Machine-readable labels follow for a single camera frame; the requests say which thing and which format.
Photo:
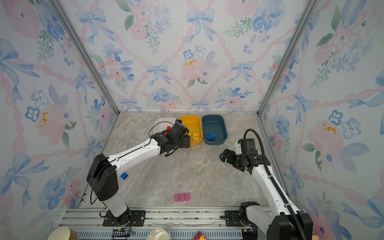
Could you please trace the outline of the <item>white plastic container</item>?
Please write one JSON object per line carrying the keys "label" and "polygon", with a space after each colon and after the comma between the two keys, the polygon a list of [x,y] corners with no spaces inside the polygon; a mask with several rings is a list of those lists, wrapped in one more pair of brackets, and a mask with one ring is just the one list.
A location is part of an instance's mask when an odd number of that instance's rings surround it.
{"label": "white plastic container", "polygon": [[176,120],[177,119],[173,117],[157,119],[155,121],[154,133],[159,133],[167,130],[167,127],[172,127],[175,124]]}

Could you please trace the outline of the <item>blue square lego brick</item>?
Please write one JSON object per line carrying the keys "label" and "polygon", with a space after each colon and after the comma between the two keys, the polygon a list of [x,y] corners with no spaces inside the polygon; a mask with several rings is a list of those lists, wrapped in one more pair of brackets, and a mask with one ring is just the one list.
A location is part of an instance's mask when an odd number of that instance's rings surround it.
{"label": "blue square lego brick", "polygon": [[208,138],[215,138],[216,139],[216,134],[215,133],[209,133],[208,135],[207,135],[207,139]]}

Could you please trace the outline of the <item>dark teal plastic container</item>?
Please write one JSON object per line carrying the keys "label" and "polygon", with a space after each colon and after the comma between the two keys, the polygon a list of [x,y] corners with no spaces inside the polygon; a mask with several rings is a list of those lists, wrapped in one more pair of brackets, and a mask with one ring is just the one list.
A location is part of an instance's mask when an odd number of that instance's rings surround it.
{"label": "dark teal plastic container", "polygon": [[[228,139],[224,118],[221,115],[205,115],[202,117],[203,139],[207,145],[222,145]],[[207,135],[215,133],[216,139],[208,141]]]}

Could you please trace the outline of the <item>blue lego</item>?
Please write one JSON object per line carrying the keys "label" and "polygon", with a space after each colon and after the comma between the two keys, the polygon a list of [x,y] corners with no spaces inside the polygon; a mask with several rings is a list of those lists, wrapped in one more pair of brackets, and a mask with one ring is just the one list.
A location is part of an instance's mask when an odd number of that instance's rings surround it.
{"label": "blue lego", "polygon": [[120,177],[121,177],[123,180],[126,180],[127,177],[128,177],[128,174],[127,174],[127,173],[122,173],[122,174],[120,175]]}

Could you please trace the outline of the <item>yellow rounded 120 lego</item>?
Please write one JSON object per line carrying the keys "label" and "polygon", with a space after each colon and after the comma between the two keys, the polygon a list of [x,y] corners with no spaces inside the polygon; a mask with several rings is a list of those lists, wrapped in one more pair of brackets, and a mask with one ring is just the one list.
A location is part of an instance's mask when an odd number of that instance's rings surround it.
{"label": "yellow rounded 120 lego", "polygon": [[200,136],[198,133],[193,133],[192,134],[192,141],[198,141],[200,139]]}

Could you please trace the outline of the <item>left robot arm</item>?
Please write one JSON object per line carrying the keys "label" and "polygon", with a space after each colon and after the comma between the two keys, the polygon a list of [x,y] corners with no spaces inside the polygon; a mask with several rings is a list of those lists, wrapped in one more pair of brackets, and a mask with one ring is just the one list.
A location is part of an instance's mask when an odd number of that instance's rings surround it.
{"label": "left robot arm", "polygon": [[87,175],[92,194],[102,202],[107,213],[104,225],[127,227],[133,225],[134,214],[118,193],[118,177],[137,164],[155,156],[172,155],[177,149],[191,147],[190,130],[181,120],[175,120],[169,130],[149,135],[143,143],[126,151],[105,156],[97,155]]}

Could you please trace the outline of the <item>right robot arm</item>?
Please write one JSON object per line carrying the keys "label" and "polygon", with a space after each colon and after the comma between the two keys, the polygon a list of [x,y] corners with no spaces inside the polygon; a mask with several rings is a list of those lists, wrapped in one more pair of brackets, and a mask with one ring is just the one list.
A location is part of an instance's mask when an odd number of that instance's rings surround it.
{"label": "right robot arm", "polygon": [[313,220],[309,214],[302,213],[283,191],[265,155],[259,155],[256,150],[238,155],[226,149],[221,153],[220,160],[237,170],[249,172],[261,187],[270,207],[270,211],[266,212],[256,202],[243,202],[237,213],[222,216],[223,219],[235,220],[252,234],[260,230],[268,240],[313,238]]}

